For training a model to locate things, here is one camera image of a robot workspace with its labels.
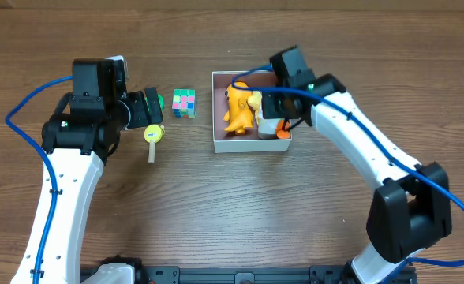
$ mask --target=white object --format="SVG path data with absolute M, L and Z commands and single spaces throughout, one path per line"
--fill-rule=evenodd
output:
M 155 162 L 155 141 L 150 140 L 150 148 L 148 152 L 148 163 L 154 163 Z
M 217 140 L 215 135 L 215 77 L 223 75 L 237 75 L 245 71 L 215 71 L 212 73 L 212 115 L 213 115 L 213 144 L 215 153 L 241 153 L 255 151 L 287 151 L 293 138 L 290 139 L 258 139 L 258 140 Z M 254 74 L 263 76 L 273 76 L 274 73 L 258 71 Z
M 125 71 L 125 82 L 129 81 L 129 69 L 127 68 L 127 61 L 122 55 L 111 56 L 105 59 L 111 59 L 114 61 L 121 61 L 123 63 L 123 69 Z
M 136 281 L 134 273 L 134 267 L 127 264 L 104 264 L 82 284 L 132 284 Z
M 57 176 L 58 196 L 53 222 L 43 254 L 41 284 L 80 283 L 80 253 L 90 200 L 103 173 L 103 161 L 95 153 L 79 149 L 55 149 L 48 159 Z M 44 167 L 43 186 L 27 249 L 12 284 L 31 284 L 37 250 L 51 204 L 51 181 Z
M 349 92 L 336 92 L 326 96 L 325 99 L 351 111 L 398 161 L 413 170 L 415 170 L 414 165 L 420 164 L 382 134 L 360 111 Z M 383 185 L 385 178 L 398 180 L 407 175 L 405 171 L 392 165 L 363 130 L 353 121 L 347 120 L 346 115 L 325 103 L 319 103 L 311 109 L 311 120 L 314 128 L 332 141 L 351 161 L 373 191 Z M 394 271 L 399 264 L 387 262 L 374 249 L 374 246 L 369 244 L 360 255 L 353 259 L 352 268 L 362 284 L 376 284 Z
M 265 119 L 262 106 L 258 109 L 258 137 L 261 139 L 276 139 L 276 127 L 281 119 Z

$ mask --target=white box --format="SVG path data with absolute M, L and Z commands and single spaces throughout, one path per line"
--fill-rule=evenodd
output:
M 228 122 L 223 116 L 228 110 L 225 89 L 232 84 L 232 79 L 244 71 L 215 71 L 212 73 L 212 115 L 213 115 L 213 142 L 215 153 L 238 153 L 253 151 L 286 151 L 292 139 L 260 139 L 255 119 L 253 129 L 246 135 L 226 133 L 223 129 Z M 277 78 L 274 73 L 259 71 L 241 81 L 250 87 L 271 87 L 276 85 Z

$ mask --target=candy lollipop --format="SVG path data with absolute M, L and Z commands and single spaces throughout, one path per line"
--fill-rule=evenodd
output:
M 150 144 L 150 150 L 148 153 L 148 163 L 155 162 L 155 144 L 162 139 L 164 132 L 163 125 L 150 125 L 144 131 L 144 139 Z

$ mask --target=orange object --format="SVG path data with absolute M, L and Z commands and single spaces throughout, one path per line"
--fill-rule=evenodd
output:
M 283 130 L 283 124 L 285 122 L 283 120 L 280 120 L 278 122 L 278 125 L 276 126 L 276 129 L 275 129 L 275 132 L 276 132 L 276 136 L 279 138 L 279 139 L 290 139 L 292 137 L 292 134 L 290 131 L 286 131 L 286 130 Z M 291 126 L 291 124 L 289 122 L 286 123 L 285 125 L 285 129 L 289 129 Z
M 244 82 L 236 82 L 235 84 L 238 87 L 248 87 Z M 248 106 L 248 98 L 252 95 L 252 92 L 237 90 L 232 85 L 229 85 L 226 88 L 225 95 L 229 103 L 229 110 L 223 120 L 230 122 L 225 131 L 235 132 L 236 135 L 246 134 L 247 129 L 253 128 L 253 114 Z

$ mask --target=yellow toy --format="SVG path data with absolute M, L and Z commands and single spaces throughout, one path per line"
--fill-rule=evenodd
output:
M 255 110 L 255 119 L 256 124 L 260 124 L 260 118 L 258 117 L 258 112 L 262 106 L 262 93 L 259 91 L 253 91 L 253 94 L 248 98 L 248 104 Z
M 235 84 L 238 87 L 248 87 L 243 82 L 236 82 Z M 252 92 L 237 90 L 232 85 L 229 85 L 226 88 L 225 95 L 229 102 L 229 110 L 226 112 L 223 120 L 230 122 L 225 131 L 235 132 L 236 135 L 246 134 L 247 129 L 253 128 L 253 114 L 248 106 L 248 98 L 252 95 Z

